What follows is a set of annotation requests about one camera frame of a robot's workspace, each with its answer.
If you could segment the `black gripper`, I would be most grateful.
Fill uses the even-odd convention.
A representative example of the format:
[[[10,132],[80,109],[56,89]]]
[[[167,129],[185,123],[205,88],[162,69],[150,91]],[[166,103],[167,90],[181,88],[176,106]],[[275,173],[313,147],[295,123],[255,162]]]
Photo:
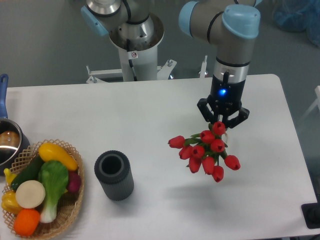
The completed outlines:
[[[247,120],[250,111],[242,107],[245,82],[245,80],[237,83],[223,82],[223,80],[213,76],[208,98],[201,98],[197,103],[204,120],[208,123],[215,123],[219,116],[223,116],[226,129],[233,129]],[[229,116],[237,111],[238,115],[229,119]]]

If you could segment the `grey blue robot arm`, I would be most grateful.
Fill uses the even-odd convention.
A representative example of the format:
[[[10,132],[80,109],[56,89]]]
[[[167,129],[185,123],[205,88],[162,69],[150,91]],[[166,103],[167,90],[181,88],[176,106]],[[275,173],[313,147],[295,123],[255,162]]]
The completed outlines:
[[[217,48],[210,94],[197,103],[209,123],[221,120],[234,128],[250,114],[241,98],[259,34],[257,4],[256,0],[190,1],[180,10],[181,31]],[[88,0],[80,12],[93,32],[109,36],[118,48],[124,81],[160,77],[158,45],[164,27],[146,0]]]

